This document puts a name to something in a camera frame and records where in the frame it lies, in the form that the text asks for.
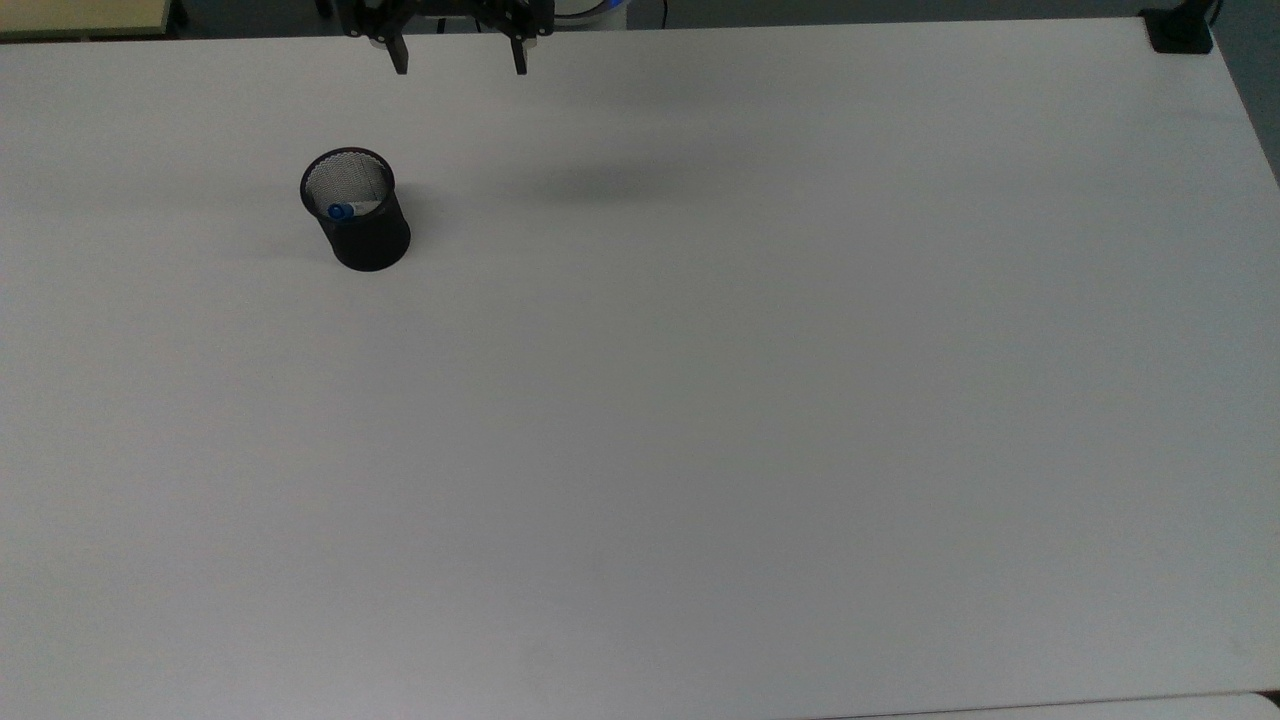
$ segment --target blue cap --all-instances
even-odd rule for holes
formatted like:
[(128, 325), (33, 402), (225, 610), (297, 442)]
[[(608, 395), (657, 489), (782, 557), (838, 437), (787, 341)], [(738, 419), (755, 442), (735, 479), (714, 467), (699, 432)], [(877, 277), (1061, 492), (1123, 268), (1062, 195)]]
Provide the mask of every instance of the blue cap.
[(334, 202), (329, 206), (329, 218), (334, 220), (346, 220), (356, 217), (356, 209), (346, 202)]

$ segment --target black clamp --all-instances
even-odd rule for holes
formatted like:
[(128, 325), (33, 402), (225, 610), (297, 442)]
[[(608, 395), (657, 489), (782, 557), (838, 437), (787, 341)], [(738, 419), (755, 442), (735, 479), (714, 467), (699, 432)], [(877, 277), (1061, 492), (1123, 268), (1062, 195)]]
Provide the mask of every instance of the black clamp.
[(1147, 23), (1147, 36), (1156, 53), (1208, 55), (1213, 49), (1208, 26), (1213, 20), (1204, 18), (1215, 4), (1221, 9), (1221, 0), (1184, 0), (1172, 10), (1148, 8), (1138, 15)]
[(404, 24), (413, 15), (471, 17), (511, 38), (516, 73), (529, 73), (527, 49), (556, 29), (556, 0), (335, 0), (342, 32), (387, 47), (398, 74), (408, 73)]

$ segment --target mesh pen holder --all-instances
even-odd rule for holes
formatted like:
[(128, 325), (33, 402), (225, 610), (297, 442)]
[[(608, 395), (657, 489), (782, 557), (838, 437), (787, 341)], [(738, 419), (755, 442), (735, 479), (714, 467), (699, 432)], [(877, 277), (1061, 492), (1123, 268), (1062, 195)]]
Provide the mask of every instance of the mesh pen holder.
[(396, 264), (410, 231), (396, 199), (396, 176), (376, 152), (339, 147), (302, 173), (302, 204), (343, 265), (370, 273)]

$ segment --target white table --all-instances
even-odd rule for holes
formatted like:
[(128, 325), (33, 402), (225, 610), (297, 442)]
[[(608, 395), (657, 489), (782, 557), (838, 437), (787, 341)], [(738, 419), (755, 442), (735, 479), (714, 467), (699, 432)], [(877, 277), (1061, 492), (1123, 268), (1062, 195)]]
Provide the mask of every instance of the white table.
[[(0, 715), (1280, 685), (1280, 192), (1137, 19), (0, 47)], [(415, 240), (333, 260), (364, 145)]]

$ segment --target blue marker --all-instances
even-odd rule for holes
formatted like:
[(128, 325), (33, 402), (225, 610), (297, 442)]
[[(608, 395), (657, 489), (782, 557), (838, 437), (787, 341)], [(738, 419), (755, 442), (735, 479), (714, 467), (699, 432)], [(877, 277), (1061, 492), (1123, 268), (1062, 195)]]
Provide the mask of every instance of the blue marker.
[(334, 220), (349, 220), (352, 218), (372, 213), (381, 204), (381, 200), (369, 200), (364, 202), (334, 202), (329, 206), (329, 218)]

